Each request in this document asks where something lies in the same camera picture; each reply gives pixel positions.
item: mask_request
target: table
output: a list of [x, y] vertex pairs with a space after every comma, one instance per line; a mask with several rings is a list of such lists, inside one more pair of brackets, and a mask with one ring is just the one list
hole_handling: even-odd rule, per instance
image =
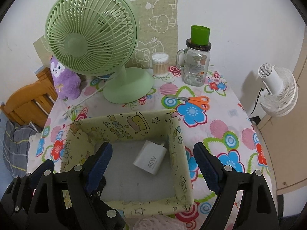
[[[193, 146], [203, 142], [224, 164], [231, 165], [240, 172], [252, 173], [261, 170], [272, 190], [267, 161], [262, 153], [257, 134], [238, 98], [229, 87], [221, 73], [210, 65], [205, 85], [202, 87], [189, 86], [182, 82], [181, 71], [169, 67], [165, 78], [156, 78], [151, 91], [137, 101], [127, 104], [112, 104], [101, 92], [74, 108], [84, 98], [92, 95], [105, 83], [104, 80], [93, 78], [81, 85], [81, 95], [76, 100], [57, 100], [48, 117], [42, 132], [34, 168], [46, 159], [55, 163], [55, 172], [60, 172], [61, 159], [67, 155], [65, 149], [66, 135], [73, 120], [97, 117], [131, 111], [148, 111], [171, 108], [172, 117], [179, 121], [188, 159], [190, 178], [193, 187], [194, 205], [189, 212], [172, 215], [187, 224], [188, 230], [199, 229], [209, 214], [216, 195], [211, 192], [197, 166], [193, 156]], [[167, 98], [173, 94], [181, 97], [209, 97], [210, 108], [206, 111], [184, 101]], [[68, 119], [63, 113], [73, 108]], [[238, 213], [242, 193], [238, 192], [233, 211], [226, 229], [232, 229]]]

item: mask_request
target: fan base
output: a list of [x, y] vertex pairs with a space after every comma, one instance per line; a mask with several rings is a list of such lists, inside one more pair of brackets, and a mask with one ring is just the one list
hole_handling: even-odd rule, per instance
[[111, 103], [130, 103], [145, 96], [154, 85], [153, 77], [138, 67], [125, 68], [126, 82], [122, 83], [120, 75], [109, 80], [103, 88], [104, 97]]

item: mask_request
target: orange scissors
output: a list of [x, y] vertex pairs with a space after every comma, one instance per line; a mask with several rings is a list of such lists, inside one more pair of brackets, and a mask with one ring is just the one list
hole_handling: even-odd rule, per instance
[[192, 103], [199, 108], [202, 108], [203, 110], [208, 110], [210, 108], [209, 106], [209, 98], [206, 96], [200, 96], [200, 97], [178, 97], [176, 95], [167, 95], [167, 98], [173, 98], [178, 100], [187, 101], [189, 103]]

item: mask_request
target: wooden chair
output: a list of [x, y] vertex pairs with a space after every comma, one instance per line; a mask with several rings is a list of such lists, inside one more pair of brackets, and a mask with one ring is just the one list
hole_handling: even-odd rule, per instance
[[43, 128], [57, 93], [49, 68], [46, 67], [36, 76], [38, 81], [14, 92], [7, 103], [1, 105], [1, 110], [13, 122], [24, 125], [32, 121]]

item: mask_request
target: cotton swab container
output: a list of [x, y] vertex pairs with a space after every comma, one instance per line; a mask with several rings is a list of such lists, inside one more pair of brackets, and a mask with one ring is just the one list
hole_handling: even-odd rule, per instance
[[154, 53], [151, 56], [153, 64], [153, 74], [158, 78], [163, 78], [168, 75], [168, 54]]

